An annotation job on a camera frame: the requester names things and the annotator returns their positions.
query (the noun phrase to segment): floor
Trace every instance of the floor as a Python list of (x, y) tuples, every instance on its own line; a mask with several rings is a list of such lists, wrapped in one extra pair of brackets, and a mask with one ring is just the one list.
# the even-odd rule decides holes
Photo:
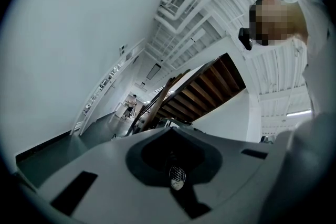
[(131, 124), (132, 120), (122, 120), (114, 113), (109, 114), (98, 119), (82, 136), (66, 136), (21, 161), (17, 166), (38, 188), (50, 175), (89, 149), (110, 141), (114, 134), (124, 136)]

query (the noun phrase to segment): staircase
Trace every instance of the staircase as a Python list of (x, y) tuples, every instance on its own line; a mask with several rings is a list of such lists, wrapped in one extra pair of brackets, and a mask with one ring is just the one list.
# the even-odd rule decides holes
[(230, 56), (224, 54), (202, 66), (166, 98), (156, 117), (191, 123), (226, 103), (245, 87)]

